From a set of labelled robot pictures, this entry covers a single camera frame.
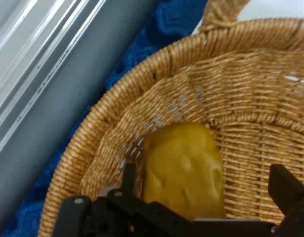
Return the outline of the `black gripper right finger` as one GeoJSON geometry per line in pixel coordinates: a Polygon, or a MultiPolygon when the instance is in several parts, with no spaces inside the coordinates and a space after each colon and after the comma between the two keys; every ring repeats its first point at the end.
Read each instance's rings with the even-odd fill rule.
{"type": "Polygon", "coordinates": [[[273,235],[304,237],[304,184],[284,165],[272,164],[269,171],[268,194],[284,215],[273,235]]]}

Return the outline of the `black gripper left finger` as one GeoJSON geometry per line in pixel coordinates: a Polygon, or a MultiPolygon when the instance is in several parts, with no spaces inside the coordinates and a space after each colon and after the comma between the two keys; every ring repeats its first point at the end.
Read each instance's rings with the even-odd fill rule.
{"type": "Polygon", "coordinates": [[[191,223],[158,202],[135,194],[136,165],[125,166],[122,183],[105,197],[65,199],[57,215],[54,237],[183,237],[191,223]]]}

